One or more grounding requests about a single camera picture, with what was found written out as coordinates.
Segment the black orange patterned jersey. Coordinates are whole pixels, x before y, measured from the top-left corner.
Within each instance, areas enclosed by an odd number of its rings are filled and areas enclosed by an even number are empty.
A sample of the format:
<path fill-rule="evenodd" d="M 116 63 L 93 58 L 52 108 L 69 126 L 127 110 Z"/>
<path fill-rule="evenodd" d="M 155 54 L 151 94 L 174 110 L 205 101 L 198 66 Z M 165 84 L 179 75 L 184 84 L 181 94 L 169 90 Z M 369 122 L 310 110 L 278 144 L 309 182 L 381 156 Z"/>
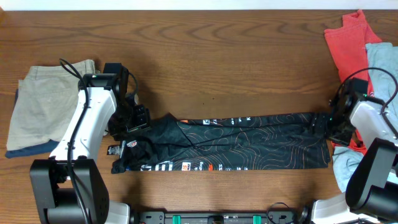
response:
<path fill-rule="evenodd" d="M 330 153 L 319 113 L 177 120 L 171 114 L 121 140 L 112 174 L 326 168 Z"/>

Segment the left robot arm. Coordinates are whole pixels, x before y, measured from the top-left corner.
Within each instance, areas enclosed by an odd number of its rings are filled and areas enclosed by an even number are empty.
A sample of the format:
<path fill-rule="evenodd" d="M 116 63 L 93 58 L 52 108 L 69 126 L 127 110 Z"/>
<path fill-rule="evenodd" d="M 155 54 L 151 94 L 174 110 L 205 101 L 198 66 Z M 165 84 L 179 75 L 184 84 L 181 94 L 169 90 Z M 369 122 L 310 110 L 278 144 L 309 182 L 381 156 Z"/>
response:
<path fill-rule="evenodd" d="M 78 105 L 48 159 L 36 159 L 30 181 L 41 223 L 130 223 L 128 204 L 110 200 L 96 161 L 105 134 L 118 141 L 149 127 L 148 111 L 126 99 L 132 73 L 86 74 Z"/>

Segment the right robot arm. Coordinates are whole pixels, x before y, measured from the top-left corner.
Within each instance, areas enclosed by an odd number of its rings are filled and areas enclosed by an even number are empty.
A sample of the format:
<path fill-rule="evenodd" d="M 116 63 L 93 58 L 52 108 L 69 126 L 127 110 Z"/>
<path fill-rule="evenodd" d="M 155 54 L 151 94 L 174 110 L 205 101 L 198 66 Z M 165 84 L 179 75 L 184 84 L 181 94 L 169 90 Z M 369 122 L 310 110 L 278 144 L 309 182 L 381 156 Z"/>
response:
<path fill-rule="evenodd" d="M 313 203 L 309 223 L 395 223 L 397 134 L 385 111 L 386 103 L 360 93 L 341 93 L 330 103 L 331 128 L 358 130 L 367 153 L 351 176 L 346 191 Z"/>

